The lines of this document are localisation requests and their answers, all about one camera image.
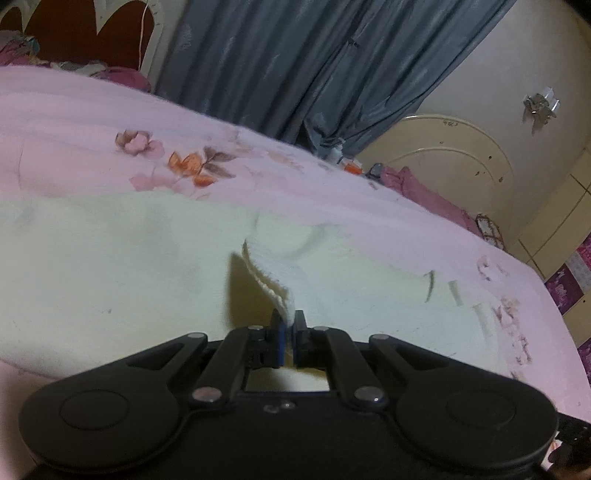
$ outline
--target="wooden headboard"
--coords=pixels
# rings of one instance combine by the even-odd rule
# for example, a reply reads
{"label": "wooden headboard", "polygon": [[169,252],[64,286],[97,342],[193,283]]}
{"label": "wooden headboard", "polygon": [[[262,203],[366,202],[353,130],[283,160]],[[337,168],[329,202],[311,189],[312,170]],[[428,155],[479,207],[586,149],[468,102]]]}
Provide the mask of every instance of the wooden headboard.
{"label": "wooden headboard", "polygon": [[[143,74],[150,69],[162,30],[158,0],[147,1],[141,44]],[[139,69],[145,6],[144,0],[14,0],[0,12],[0,30],[34,35],[43,60],[100,60],[110,66]]]}

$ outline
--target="white wall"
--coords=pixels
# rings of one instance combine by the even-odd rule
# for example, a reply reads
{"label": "white wall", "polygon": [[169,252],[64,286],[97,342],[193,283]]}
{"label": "white wall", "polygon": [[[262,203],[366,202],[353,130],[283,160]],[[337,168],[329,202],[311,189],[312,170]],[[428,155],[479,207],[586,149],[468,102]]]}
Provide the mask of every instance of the white wall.
{"label": "white wall", "polygon": [[[523,100],[545,86],[558,118],[532,136]],[[491,135],[515,174],[514,238],[568,175],[591,136],[591,50],[563,0],[518,0],[419,113],[466,119]]]}

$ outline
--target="orange leaf print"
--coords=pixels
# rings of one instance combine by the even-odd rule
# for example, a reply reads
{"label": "orange leaf print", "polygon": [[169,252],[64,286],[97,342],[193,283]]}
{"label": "orange leaf print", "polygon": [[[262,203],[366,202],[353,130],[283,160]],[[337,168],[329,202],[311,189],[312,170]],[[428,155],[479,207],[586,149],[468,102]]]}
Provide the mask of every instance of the orange leaf print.
{"label": "orange leaf print", "polygon": [[209,175],[196,175],[193,178],[193,184],[196,187],[209,187],[212,183],[216,183],[216,179]]}
{"label": "orange leaf print", "polygon": [[170,158],[168,159],[168,167],[170,168],[170,170],[175,172],[177,175],[183,174],[183,172],[184,172],[183,160],[181,159],[181,156],[178,153],[173,152],[173,154],[170,155]]}
{"label": "orange leaf print", "polygon": [[191,153],[183,160],[183,167],[183,176],[191,177],[193,175],[199,175],[203,167],[203,158],[197,152]]}

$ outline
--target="bed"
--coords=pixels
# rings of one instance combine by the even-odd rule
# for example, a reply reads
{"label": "bed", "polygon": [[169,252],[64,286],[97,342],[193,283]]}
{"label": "bed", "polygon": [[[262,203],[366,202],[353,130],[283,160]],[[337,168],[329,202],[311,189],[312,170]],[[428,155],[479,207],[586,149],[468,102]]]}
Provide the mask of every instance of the bed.
{"label": "bed", "polygon": [[[385,332],[449,355],[457,345],[458,358],[472,355],[474,364],[488,356],[559,410],[591,420],[585,371],[536,273],[398,193],[245,128],[50,69],[0,69],[0,112],[0,244],[11,253],[0,260],[2,480],[33,465],[16,413],[40,385],[180,329],[220,337],[273,307],[289,316],[303,305],[311,325],[346,328],[354,339]],[[72,238],[84,238],[84,248],[72,250]],[[218,255],[224,242],[231,245]],[[117,278],[101,269],[115,254],[128,267]],[[94,270],[75,275],[91,257]],[[321,271],[325,260],[332,263]],[[153,270],[165,279],[154,291],[143,283]],[[259,288],[269,272],[293,295]],[[99,277],[108,291],[92,288]],[[129,285],[134,301],[126,301]],[[228,297],[203,302],[197,321],[189,300],[217,293]],[[355,297],[383,307],[366,312]],[[344,312],[338,303],[356,312],[353,323],[340,323],[331,310]],[[423,336],[413,337],[398,306]],[[175,323],[182,315],[186,322]],[[216,315],[233,324],[213,322]]]}
{"label": "bed", "polygon": [[100,62],[138,71],[154,85],[175,28],[165,10],[157,0],[14,0],[0,10],[0,31],[34,37],[36,56],[54,68]]}

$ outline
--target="red fabric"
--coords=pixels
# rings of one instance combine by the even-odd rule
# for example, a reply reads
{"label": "red fabric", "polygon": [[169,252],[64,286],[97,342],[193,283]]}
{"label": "red fabric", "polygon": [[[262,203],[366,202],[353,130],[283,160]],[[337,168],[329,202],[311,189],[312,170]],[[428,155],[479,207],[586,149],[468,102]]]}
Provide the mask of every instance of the red fabric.
{"label": "red fabric", "polygon": [[474,219],[465,210],[455,206],[438,193],[429,190],[413,175],[408,167],[396,171],[385,166],[380,178],[389,189],[396,190],[400,195],[425,207],[429,212],[435,213],[449,221],[465,228],[469,232],[482,237]]}
{"label": "red fabric", "polygon": [[96,78],[103,80],[110,80],[126,87],[135,88],[137,90],[143,90],[144,92],[150,92],[152,87],[146,77],[140,72],[127,67],[108,67],[106,70],[94,75]]}

